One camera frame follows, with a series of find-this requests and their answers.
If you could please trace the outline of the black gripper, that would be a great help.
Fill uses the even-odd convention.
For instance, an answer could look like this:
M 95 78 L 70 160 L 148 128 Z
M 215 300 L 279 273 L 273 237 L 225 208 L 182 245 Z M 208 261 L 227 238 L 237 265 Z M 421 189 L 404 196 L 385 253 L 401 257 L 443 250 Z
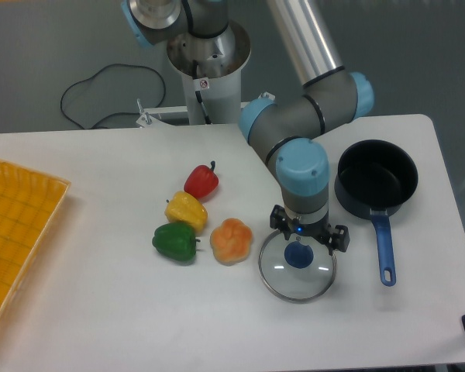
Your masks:
M 275 205 L 270 213 L 270 227 L 277 230 L 289 240 L 291 235 L 312 237 L 325 246 L 332 256 L 335 251 L 345 253 L 350 244 L 350 233 L 347 226 L 329 225 L 329 213 L 316 222 L 302 222 L 300 218 L 290 218 L 283 207 Z

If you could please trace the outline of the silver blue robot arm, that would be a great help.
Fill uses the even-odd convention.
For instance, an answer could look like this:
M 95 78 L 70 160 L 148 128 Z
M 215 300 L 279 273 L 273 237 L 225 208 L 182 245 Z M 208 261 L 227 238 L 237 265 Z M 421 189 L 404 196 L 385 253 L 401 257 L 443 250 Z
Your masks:
M 270 226 L 345 251 L 345 226 L 329 224 L 329 167 L 315 138 L 366 115 L 374 92 L 346 70 L 314 1 L 271 1 L 269 10 L 297 71 L 302 96 L 282 106 L 269 95 L 241 102 L 241 71 L 251 54 L 245 29 L 224 1 L 124 1 L 126 20 L 144 46 L 165 43 L 181 75 L 191 124 L 237 123 L 281 187 L 284 204 Z

